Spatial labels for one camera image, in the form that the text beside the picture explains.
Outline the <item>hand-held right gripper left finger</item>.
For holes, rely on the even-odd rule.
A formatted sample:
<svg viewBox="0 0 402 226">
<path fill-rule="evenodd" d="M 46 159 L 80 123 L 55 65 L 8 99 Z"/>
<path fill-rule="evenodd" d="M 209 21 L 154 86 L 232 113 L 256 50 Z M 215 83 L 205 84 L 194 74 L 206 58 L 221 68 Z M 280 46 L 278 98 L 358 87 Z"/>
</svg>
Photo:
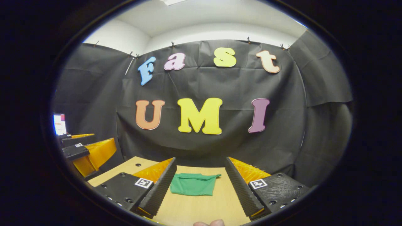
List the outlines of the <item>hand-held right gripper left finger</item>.
<svg viewBox="0 0 402 226">
<path fill-rule="evenodd" d="M 158 213 L 176 170 L 176 158 L 173 157 L 134 174 L 120 172 L 95 186 L 94 190 L 123 209 L 153 218 Z"/>
</svg>

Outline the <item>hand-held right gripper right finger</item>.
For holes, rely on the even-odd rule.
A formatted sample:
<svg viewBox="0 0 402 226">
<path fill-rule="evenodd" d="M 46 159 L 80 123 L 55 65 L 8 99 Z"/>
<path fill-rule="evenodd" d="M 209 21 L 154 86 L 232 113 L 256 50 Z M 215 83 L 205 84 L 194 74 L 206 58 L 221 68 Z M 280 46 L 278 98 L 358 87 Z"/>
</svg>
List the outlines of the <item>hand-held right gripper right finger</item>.
<svg viewBox="0 0 402 226">
<path fill-rule="evenodd" d="M 285 173 L 271 175 L 231 157 L 226 158 L 225 170 L 240 205 L 250 220 L 277 212 L 310 190 L 310 187 Z"/>
</svg>

